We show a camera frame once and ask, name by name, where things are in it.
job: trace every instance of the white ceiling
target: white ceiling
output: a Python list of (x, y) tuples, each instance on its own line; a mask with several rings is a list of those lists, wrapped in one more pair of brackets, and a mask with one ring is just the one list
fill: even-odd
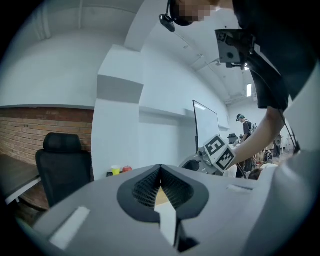
[[(126, 37), (143, 2), (144, 0), (49, 0), (47, 21), (50, 33), (54, 37), (77, 29), (82, 3), (83, 29), (98, 29)], [(39, 13), (34, 17), (40, 30), (43, 30), (43, 24), (40, 23), (45, 19)], [(35, 18), (30, 19), (20, 33), (23, 38), (20, 41), (25, 46), (38, 41)], [(238, 28), (233, 11), (219, 10), (213, 12), (205, 21), (196, 22), (188, 27), (176, 26), (175, 33), (170, 33), (158, 23), (148, 40), (156, 42), (185, 62), (213, 87), (227, 105), (230, 105), (245, 99), (247, 84), (254, 83), (249, 71), (226, 68), (225, 64), (217, 65), (218, 61), (215, 60), (219, 58), (219, 51), (215, 30)]]

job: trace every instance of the whiteboard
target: whiteboard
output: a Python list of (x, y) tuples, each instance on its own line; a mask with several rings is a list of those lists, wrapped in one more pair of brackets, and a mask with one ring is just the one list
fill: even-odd
[(216, 112), (200, 104), (199, 102), (193, 101), (193, 108), (195, 114), (196, 134), (198, 138), (199, 148), (203, 147), (204, 143), (207, 142), (215, 135), (220, 135), (219, 132), (219, 121)]

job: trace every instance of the red object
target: red object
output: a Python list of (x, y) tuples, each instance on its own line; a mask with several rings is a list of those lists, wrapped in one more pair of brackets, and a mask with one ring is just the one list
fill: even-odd
[(129, 165), (122, 168), (123, 173), (129, 172), (129, 171), (132, 171), (132, 168)]

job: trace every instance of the desk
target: desk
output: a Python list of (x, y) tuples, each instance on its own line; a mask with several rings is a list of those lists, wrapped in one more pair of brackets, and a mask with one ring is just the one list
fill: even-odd
[(40, 181), (37, 166), (0, 154), (0, 187), (7, 205)]

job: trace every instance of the ceiling light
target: ceiling light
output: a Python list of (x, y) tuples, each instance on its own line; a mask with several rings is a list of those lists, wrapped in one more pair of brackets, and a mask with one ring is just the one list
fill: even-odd
[(206, 110), (206, 108), (205, 108), (205, 107), (200, 106), (199, 104), (194, 104), (194, 106), (195, 106), (196, 108), (198, 108), (198, 109)]
[(249, 83), (249, 84), (246, 86), (246, 96), (247, 96), (247, 97), (250, 97), (250, 96), (251, 96), (251, 91), (252, 91), (252, 83)]

